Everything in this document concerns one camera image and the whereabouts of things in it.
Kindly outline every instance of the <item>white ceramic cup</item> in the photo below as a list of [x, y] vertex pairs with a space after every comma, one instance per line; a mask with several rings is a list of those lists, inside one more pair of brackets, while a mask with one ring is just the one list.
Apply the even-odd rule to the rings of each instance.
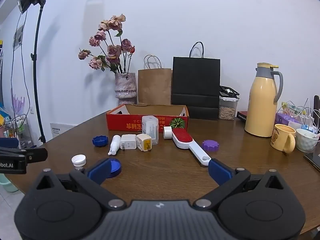
[[304, 153], [313, 153], [318, 142], [318, 138], [313, 138], [315, 134], [308, 130], [296, 130], [296, 147]]

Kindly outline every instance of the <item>tape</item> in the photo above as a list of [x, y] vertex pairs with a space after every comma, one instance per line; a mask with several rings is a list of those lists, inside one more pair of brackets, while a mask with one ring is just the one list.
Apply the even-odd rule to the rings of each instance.
[[172, 139], [172, 128], [171, 126], [163, 127], [163, 138], [164, 139]]

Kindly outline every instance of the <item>white spray bottle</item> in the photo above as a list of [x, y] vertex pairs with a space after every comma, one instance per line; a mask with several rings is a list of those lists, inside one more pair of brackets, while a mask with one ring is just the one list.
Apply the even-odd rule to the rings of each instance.
[[119, 150], [120, 148], [120, 139], [121, 139], [120, 135], [115, 135], [112, 138], [112, 142], [110, 144], [110, 151], [108, 155], [116, 155], [117, 150]]

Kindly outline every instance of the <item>dried rose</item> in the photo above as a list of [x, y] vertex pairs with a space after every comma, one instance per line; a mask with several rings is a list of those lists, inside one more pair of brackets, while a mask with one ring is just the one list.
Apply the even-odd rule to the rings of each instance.
[[84, 49], [84, 50], [79, 52], [78, 57], [79, 57], [79, 59], [82, 60], [82, 59], [85, 59], [86, 57], [88, 57], [90, 53], [91, 53], [90, 50], [85, 50]]
[[103, 21], [101, 22], [101, 24], [99, 24], [99, 28], [98, 28], [99, 31], [105, 31], [107, 32], [108, 30], [110, 30], [110, 27], [108, 26], [108, 21]]
[[111, 58], [119, 58], [121, 55], [121, 46], [120, 45], [109, 45], [108, 46], [108, 56]]
[[93, 57], [89, 62], [89, 66], [93, 69], [99, 69], [102, 67], [102, 60], [97, 57]]
[[135, 51], [136, 49], [134, 48], [134, 46], [129, 49], [130, 54], [133, 54]]
[[120, 16], [113, 15], [108, 21], [108, 26], [114, 31], [122, 30], [122, 23], [125, 22], [125, 16], [121, 14]]
[[116, 56], [114, 56], [114, 57], [109, 57], [109, 56], [107, 56], [106, 59], [107, 59], [107, 61], [109, 61], [110, 63], [119, 63], [119, 62], [120, 62], [120, 59], [119, 59], [118, 57], [116, 57]]
[[124, 52], [129, 52], [129, 49], [131, 48], [131, 41], [129, 41], [128, 39], [124, 39], [121, 42], [121, 45]]
[[91, 36], [89, 39], [89, 44], [93, 47], [98, 47], [100, 45], [100, 40], [97, 40], [95, 37]]
[[105, 41], [105, 40], [106, 40], [106, 34], [105, 34], [104, 31], [98, 31], [98, 32], [96, 33], [96, 35], [94, 36], [94, 38], [95, 38], [96, 40]]

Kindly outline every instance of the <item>yellow mug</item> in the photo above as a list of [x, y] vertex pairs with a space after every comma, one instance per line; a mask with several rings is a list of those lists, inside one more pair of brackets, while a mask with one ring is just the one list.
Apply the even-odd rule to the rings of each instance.
[[285, 153], [292, 153], [296, 146], [295, 134], [296, 130], [292, 127], [278, 123], [273, 129], [270, 144], [274, 149]]

